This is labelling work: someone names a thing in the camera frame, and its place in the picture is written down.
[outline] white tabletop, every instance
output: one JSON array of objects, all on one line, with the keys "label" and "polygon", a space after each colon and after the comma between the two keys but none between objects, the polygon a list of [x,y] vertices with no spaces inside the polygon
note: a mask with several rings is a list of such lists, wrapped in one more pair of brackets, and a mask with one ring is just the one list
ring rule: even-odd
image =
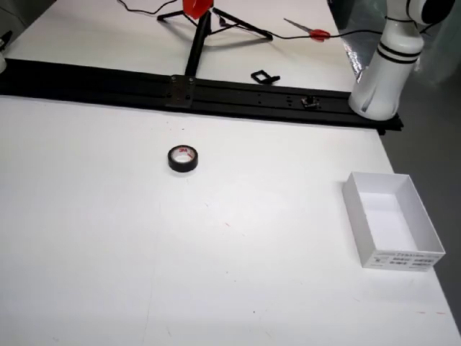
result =
[{"label": "white tabletop", "polygon": [[[277,33],[297,33],[284,12],[335,31],[321,0],[258,1],[263,19],[231,2]],[[183,71],[187,45],[154,19],[94,3],[58,1],[9,56]],[[348,89],[341,49],[208,50],[198,76]],[[188,174],[166,163],[182,143]],[[341,184],[392,172],[375,131],[0,97],[0,163],[0,345],[461,344],[433,270],[360,266]]]},{"label": "white tabletop", "polygon": [[[155,10],[162,1],[126,0]],[[325,0],[227,0],[216,6],[279,35],[306,35],[284,17],[337,33]],[[181,2],[162,13],[181,9]],[[183,74],[195,27],[185,18],[156,18],[126,12],[116,0],[59,0],[11,46],[10,58],[72,63],[155,74]],[[213,29],[219,29],[212,16]],[[264,69],[280,75],[277,85],[350,91],[354,73],[342,40],[278,40],[272,43],[239,29],[207,38],[197,77],[253,83]]]}]

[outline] black cable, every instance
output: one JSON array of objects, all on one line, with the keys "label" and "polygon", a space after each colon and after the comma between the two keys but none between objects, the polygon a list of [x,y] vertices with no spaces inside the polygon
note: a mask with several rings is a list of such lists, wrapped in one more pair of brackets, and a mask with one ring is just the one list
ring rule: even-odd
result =
[{"label": "black cable", "polygon": [[353,31],[349,31],[349,32],[345,32],[345,33],[342,33],[342,34],[338,34],[338,35],[331,35],[331,36],[329,36],[329,37],[325,37],[325,36],[323,36],[323,35],[303,35],[303,36],[289,36],[289,37],[285,37],[285,36],[280,36],[280,35],[274,34],[273,32],[270,32],[270,31],[267,31],[267,30],[263,30],[263,31],[267,32],[268,34],[271,34],[272,36],[281,38],[282,40],[294,40],[294,39],[296,39],[296,38],[312,38],[312,37],[318,37],[318,38],[337,38],[337,37],[343,37],[343,36],[352,35],[352,34],[358,34],[358,33],[360,33],[360,32],[368,32],[368,33],[370,33],[370,34],[378,34],[378,35],[381,35],[381,34],[382,34],[381,31],[362,29],[362,30],[353,30]]},{"label": "black cable", "polygon": [[[221,27],[227,27],[228,29],[230,29],[231,27],[238,27],[239,29],[243,29],[243,30],[246,30],[246,31],[250,31],[250,32],[253,32],[253,30],[250,30],[246,27],[242,27],[240,25],[230,25],[228,24],[224,18],[222,18],[219,14],[219,24]],[[312,37],[319,37],[319,38],[325,38],[325,36],[322,36],[322,35],[303,35],[303,36],[289,36],[289,37],[285,37],[285,36],[280,36],[280,35],[277,35],[277,34],[274,34],[273,32],[270,32],[268,30],[263,30],[263,29],[260,29],[261,31],[265,31],[267,32],[268,34],[272,35],[272,36],[275,36],[277,38],[280,38],[282,40],[294,40],[294,39],[297,39],[297,38],[312,38]],[[354,31],[349,31],[349,32],[345,32],[343,34],[338,34],[338,35],[331,35],[329,38],[337,38],[337,37],[343,37],[343,36],[347,36],[347,35],[351,35],[351,34],[357,34],[359,32],[368,32],[368,33],[372,33],[372,34],[378,34],[378,35],[381,35],[382,32],[381,31],[375,31],[375,30],[368,30],[368,29],[363,29],[363,30],[354,30]]]},{"label": "black cable", "polygon": [[170,0],[170,1],[167,1],[165,4],[161,5],[159,8],[157,8],[156,11],[154,12],[149,12],[149,11],[144,11],[143,9],[131,9],[130,7],[128,7],[128,5],[123,1],[123,0],[117,0],[117,2],[121,5],[123,5],[123,7],[129,11],[129,12],[133,12],[133,13],[141,13],[141,14],[149,14],[151,16],[155,15],[155,14],[158,14],[160,12],[161,9],[163,9],[166,5],[170,5],[170,4],[173,4],[174,2],[176,2],[178,0]]},{"label": "black cable", "polygon": [[427,30],[429,30],[430,28],[432,28],[433,26],[435,26],[435,25],[437,25],[439,23],[441,23],[441,22],[432,23],[432,24],[428,25],[427,27],[425,27],[423,30],[421,30],[419,33],[420,34],[427,34],[427,32],[426,32]]},{"label": "black cable", "polygon": [[2,6],[0,6],[0,9],[3,10],[3,11],[5,11],[6,13],[12,15],[13,17],[16,17],[16,18],[21,22],[21,24],[24,25],[25,27],[27,26],[27,25],[22,21],[21,17],[15,15],[15,14],[14,14],[13,12],[11,12],[11,11],[8,11],[7,9],[5,9],[5,8],[2,7]]}]

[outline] open box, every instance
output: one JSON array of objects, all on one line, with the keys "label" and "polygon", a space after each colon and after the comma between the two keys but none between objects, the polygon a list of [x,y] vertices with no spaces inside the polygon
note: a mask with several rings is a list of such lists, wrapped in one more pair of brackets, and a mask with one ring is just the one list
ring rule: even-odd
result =
[{"label": "open box", "polygon": [[352,172],[343,195],[363,267],[421,272],[445,254],[410,176]]}]

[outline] black band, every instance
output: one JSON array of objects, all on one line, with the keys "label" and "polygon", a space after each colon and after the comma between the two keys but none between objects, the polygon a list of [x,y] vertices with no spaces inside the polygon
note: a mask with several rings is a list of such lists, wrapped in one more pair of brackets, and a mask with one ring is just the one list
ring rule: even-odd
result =
[{"label": "black band", "polygon": [[421,54],[421,51],[417,52],[417,53],[402,53],[402,52],[398,52],[396,50],[393,50],[392,48],[389,48],[387,45],[385,45],[382,42],[380,42],[380,47],[382,49],[386,50],[387,52],[392,53],[392,54],[394,54],[396,56],[401,56],[402,58],[416,58]]},{"label": "black band", "polygon": [[408,18],[411,18],[411,16],[410,16],[410,1],[411,0],[406,0],[406,15],[408,16]]},{"label": "black band", "polygon": [[396,18],[391,18],[391,17],[384,17],[385,19],[392,20],[393,22],[400,22],[400,23],[411,23],[414,22],[412,19],[396,19]]},{"label": "black band", "polygon": [[[174,152],[178,150],[191,158],[190,161],[179,162],[174,158]],[[176,172],[190,172],[199,164],[199,154],[191,146],[175,146],[168,152],[168,165]]]},{"label": "black band", "polygon": [[390,56],[385,55],[379,48],[376,50],[381,58],[384,58],[392,63],[415,63],[418,59],[413,60],[398,60],[395,58],[391,58]]}]

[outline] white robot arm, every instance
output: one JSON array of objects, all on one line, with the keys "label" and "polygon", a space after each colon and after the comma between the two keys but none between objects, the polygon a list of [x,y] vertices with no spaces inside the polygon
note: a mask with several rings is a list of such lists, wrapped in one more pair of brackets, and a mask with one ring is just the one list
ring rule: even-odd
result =
[{"label": "white robot arm", "polygon": [[353,111],[372,120],[387,120],[395,115],[402,88],[424,46],[415,22],[441,22],[454,2],[387,0],[387,22],[381,41],[349,98]]}]

